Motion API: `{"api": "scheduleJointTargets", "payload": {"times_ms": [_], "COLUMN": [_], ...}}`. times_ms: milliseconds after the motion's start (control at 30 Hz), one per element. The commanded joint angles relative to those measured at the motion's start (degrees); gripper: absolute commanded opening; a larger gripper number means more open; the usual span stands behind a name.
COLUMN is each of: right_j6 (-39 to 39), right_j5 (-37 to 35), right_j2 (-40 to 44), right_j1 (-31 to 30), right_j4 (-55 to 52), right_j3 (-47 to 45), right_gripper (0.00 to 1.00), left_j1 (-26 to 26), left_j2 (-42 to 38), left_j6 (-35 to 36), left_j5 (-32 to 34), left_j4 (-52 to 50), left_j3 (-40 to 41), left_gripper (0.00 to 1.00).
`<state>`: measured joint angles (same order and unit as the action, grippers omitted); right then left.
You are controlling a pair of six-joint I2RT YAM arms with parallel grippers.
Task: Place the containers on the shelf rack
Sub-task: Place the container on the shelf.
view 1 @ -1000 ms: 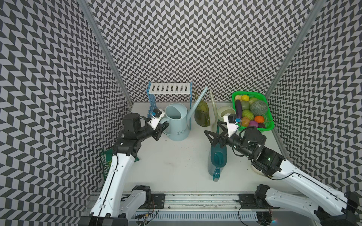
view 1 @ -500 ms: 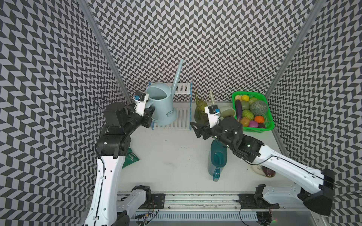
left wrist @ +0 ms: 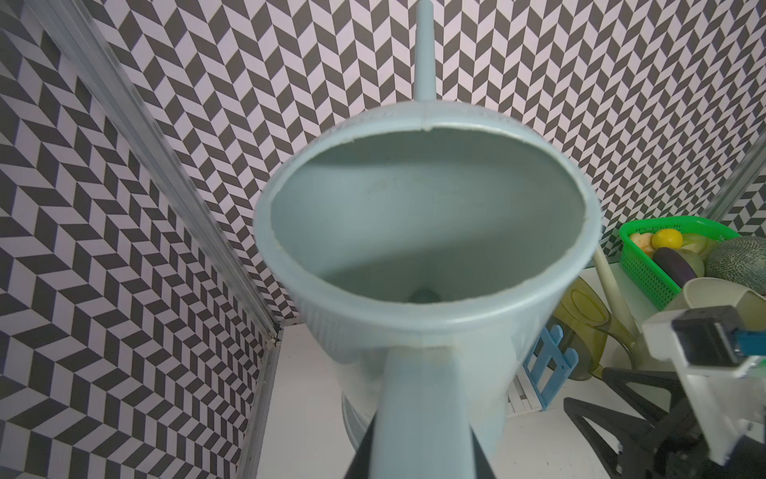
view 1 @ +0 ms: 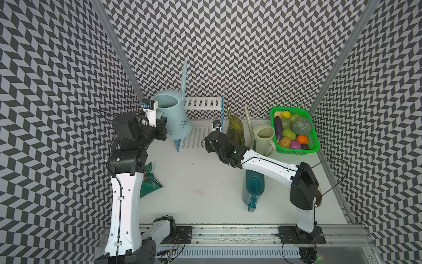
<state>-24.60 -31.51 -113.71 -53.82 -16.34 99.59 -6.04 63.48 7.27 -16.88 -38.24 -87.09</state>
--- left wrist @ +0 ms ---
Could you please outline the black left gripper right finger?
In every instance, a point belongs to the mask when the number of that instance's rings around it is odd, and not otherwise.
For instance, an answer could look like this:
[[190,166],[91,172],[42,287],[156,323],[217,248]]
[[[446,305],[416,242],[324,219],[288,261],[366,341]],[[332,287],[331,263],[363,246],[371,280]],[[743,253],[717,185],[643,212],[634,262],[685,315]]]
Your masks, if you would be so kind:
[[471,429],[473,458],[474,458],[474,478],[475,479],[496,479],[495,472],[490,465],[481,443],[474,431]]

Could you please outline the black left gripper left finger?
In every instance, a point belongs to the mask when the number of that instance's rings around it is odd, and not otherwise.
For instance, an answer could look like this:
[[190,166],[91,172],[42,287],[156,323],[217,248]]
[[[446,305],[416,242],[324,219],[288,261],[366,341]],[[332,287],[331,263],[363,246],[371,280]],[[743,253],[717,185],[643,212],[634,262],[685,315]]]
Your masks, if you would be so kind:
[[373,418],[359,447],[356,449],[355,456],[352,459],[344,476],[345,479],[370,478],[370,464],[375,422],[376,418]]

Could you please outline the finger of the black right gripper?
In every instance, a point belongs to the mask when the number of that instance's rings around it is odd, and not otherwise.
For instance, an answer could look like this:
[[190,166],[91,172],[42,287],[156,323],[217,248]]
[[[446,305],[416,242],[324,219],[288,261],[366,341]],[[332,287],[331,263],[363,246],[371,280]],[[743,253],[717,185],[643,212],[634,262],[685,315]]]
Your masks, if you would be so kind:
[[596,453],[608,478],[657,478],[656,447],[648,437],[658,420],[658,407],[645,399],[630,405],[638,416],[580,399],[564,399],[565,413]]
[[[671,371],[646,371],[621,368],[605,368],[602,382],[621,397],[645,419],[664,419],[685,398],[685,392],[677,374]],[[669,409],[665,410],[649,397],[651,392],[663,390],[669,394]]]

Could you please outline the light blue watering can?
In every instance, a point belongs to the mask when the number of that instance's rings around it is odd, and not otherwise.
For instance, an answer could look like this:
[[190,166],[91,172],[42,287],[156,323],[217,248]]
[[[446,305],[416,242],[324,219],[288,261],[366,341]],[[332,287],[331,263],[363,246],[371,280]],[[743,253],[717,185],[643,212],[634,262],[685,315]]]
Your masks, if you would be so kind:
[[489,459],[508,387],[596,252],[602,211],[540,135],[437,99],[422,1],[413,100],[353,117],[287,161],[253,231],[333,361],[345,409],[367,428],[376,418],[370,478],[474,478],[471,429]]

